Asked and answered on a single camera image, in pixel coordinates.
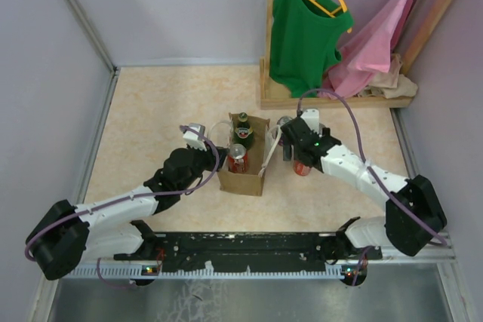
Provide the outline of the red cola can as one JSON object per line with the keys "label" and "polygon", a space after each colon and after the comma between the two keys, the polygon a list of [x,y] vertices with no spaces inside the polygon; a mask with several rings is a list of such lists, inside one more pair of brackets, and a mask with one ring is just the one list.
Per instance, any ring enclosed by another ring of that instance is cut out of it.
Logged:
{"label": "red cola can", "polygon": [[248,154],[242,144],[234,143],[229,147],[228,170],[232,173],[246,173],[248,171]]}
{"label": "red cola can", "polygon": [[294,161],[293,163],[293,170],[299,176],[308,176],[311,169],[311,167],[306,166],[300,161]]}

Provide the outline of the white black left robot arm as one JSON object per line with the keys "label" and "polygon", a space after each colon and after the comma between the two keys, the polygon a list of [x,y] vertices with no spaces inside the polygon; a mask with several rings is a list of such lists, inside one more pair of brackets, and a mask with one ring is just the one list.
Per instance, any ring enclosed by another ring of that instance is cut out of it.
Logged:
{"label": "white black left robot arm", "polygon": [[175,149],[151,179],[125,195],[93,204],[56,202],[26,239],[26,258],[55,281],[95,259],[149,259],[157,237],[143,218],[173,207],[200,189],[223,166],[227,150]]}

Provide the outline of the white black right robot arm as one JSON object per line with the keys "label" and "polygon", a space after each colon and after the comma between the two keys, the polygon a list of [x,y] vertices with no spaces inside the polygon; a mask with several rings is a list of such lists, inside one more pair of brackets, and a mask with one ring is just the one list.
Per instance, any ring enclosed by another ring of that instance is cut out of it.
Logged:
{"label": "white black right robot arm", "polygon": [[441,235],[448,221],[426,177],[390,173],[351,152],[329,129],[312,130],[301,117],[284,124],[281,132],[296,161],[341,179],[384,213],[357,217],[342,227],[343,235],[337,239],[342,256],[355,258],[366,247],[394,247],[406,256],[416,256],[428,244],[448,245]]}

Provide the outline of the green Perrier glass bottle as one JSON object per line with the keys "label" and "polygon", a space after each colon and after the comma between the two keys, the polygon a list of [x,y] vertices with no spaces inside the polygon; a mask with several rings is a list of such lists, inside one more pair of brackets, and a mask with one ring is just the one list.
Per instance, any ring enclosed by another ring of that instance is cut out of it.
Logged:
{"label": "green Perrier glass bottle", "polygon": [[233,142],[249,150],[254,143],[254,131],[245,112],[238,114],[238,121],[233,132]]}

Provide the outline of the wooden clothes rack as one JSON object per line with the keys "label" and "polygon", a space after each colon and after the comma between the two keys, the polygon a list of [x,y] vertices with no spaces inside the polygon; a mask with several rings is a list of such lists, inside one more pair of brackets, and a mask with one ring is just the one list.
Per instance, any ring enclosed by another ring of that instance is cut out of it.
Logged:
{"label": "wooden clothes rack", "polygon": [[[452,2],[453,0],[432,0],[432,4],[426,12],[426,17],[415,26],[415,31],[411,33],[411,42],[403,48],[403,65],[401,68],[403,74],[408,74]],[[306,97],[304,101],[299,101],[297,98],[291,97],[291,93],[285,86],[278,84],[269,77],[271,34],[272,20],[268,18],[266,20],[265,55],[260,58],[260,108],[263,110],[298,109],[302,106],[335,109],[343,107],[344,103],[347,103],[353,109],[400,109],[408,107],[413,101],[411,97],[387,99],[382,96],[352,97],[344,100],[332,100],[327,97]]]}

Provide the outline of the beige crumpled cloth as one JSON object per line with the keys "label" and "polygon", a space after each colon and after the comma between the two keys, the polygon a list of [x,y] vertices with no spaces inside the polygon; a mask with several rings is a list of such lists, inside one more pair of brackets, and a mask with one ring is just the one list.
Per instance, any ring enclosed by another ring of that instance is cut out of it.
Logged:
{"label": "beige crumpled cloth", "polygon": [[370,83],[357,96],[383,97],[386,99],[414,97],[417,94],[418,86],[400,73],[401,68],[401,56],[392,54],[389,71],[377,72]]}

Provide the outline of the pink garment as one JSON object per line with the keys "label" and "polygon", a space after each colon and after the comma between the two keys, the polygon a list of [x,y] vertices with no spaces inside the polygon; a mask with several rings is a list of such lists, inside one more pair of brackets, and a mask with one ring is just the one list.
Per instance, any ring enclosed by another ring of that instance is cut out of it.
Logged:
{"label": "pink garment", "polygon": [[413,0],[389,0],[341,48],[343,60],[329,69],[322,87],[340,97],[357,97],[377,72],[388,72]]}

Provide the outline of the green tank top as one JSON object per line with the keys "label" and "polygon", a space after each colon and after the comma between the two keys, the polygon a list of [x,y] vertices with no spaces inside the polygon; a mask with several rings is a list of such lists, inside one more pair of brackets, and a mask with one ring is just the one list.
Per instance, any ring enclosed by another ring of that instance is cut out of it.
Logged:
{"label": "green tank top", "polygon": [[332,0],[273,0],[269,76],[293,98],[321,87],[343,59],[337,44],[353,18],[342,10],[330,16],[337,8]]}

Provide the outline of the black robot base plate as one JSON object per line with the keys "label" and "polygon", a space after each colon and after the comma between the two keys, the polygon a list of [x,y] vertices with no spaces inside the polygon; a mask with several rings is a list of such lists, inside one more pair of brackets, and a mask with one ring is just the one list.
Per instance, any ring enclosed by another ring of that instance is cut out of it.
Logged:
{"label": "black robot base plate", "polygon": [[367,263],[380,260],[381,250],[350,246],[343,232],[153,232],[146,223],[135,221],[143,244],[139,250],[114,255],[116,261],[148,265],[146,277],[175,274],[214,274],[221,278],[258,275],[299,277],[331,273],[338,262],[361,262],[360,277],[348,265],[339,276],[345,284],[361,284]]}

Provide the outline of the aluminium frame rail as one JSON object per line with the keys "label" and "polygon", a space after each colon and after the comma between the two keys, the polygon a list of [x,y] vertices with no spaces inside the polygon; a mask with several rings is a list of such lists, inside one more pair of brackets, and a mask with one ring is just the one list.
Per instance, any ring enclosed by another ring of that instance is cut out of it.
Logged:
{"label": "aluminium frame rail", "polygon": [[100,33],[97,31],[93,21],[88,16],[87,11],[82,6],[79,0],[64,0],[68,9],[74,16],[77,24],[80,26],[81,31],[87,37],[91,47],[94,49],[97,56],[103,61],[106,68],[114,74],[117,70],[117,66],[112,60],[112,57],[102,40]]}

